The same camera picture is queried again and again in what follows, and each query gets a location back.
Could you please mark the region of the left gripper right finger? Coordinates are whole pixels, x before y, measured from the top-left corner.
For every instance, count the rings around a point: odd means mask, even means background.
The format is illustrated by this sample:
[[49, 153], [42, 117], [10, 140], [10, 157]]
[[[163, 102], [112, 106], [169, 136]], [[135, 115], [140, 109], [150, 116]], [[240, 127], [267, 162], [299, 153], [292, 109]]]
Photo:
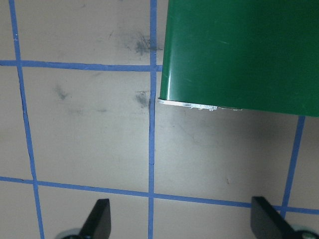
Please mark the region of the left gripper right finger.
[[261, 196], [251, 198], [251, 230], [257, 239], [289, 239], [295, 230]]

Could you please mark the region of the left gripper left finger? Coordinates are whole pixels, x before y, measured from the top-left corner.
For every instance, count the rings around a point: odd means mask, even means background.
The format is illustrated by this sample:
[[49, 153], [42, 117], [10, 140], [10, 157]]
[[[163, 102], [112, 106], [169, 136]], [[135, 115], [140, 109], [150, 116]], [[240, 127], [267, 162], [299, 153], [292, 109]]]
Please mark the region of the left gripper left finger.
[[99, 199], [80, 230], [79, 236], [82, 239], [108, 239], [110, 234], [110, 200]]

